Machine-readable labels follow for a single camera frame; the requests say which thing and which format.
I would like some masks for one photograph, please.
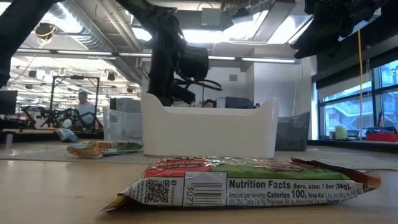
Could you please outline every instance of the computer monitor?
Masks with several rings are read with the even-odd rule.
[[[14,115],[17,107],[18,91],[2,90],[0,91],[0,114]]]
[[[229,97],[225,98],[225,108],[235,108],[235,109],[253,109],[253,100],[247,98],[237,98]]]

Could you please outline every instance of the man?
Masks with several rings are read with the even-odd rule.
[[[205,101],[205,105],[203,105],[204,108],[216,108],[216,102],[211,100],[211,99],[207,99]]]
[[[85,91],[79,92],[79,104],[75,106],[75,109],[79,111],[80,116],[88,112],[95,112],[95,106],[87,101],[87,93]],[[91,124],[94,120],[94,117],[88,114],[86,116],[82,116],[81,119],[86,124]]]

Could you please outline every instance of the food package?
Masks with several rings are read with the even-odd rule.
[[[134,142],[86,141],[68,146],[67,151],[78,157],[101,159],[104,156],[136,152],[141,147],[141,144]]]
[[[75,133],[66,128],[57,129],[55,132],[60,136],[63,142],[75,142],[78,139]]]
[[[337,203],[381,179],[317,161],[179,157],[151,164],[103,210],[157,207],[270,207]]]

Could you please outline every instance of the table surface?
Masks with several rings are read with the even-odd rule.
[[[224,210],[98,210],[146,165],[0,160],[1,223],[398,223],[398,172],[380,189],[334,205]]]

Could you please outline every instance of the qr code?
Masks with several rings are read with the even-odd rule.
[[[168,203],[169,180],[147,180],[145,190],[145,203]]]

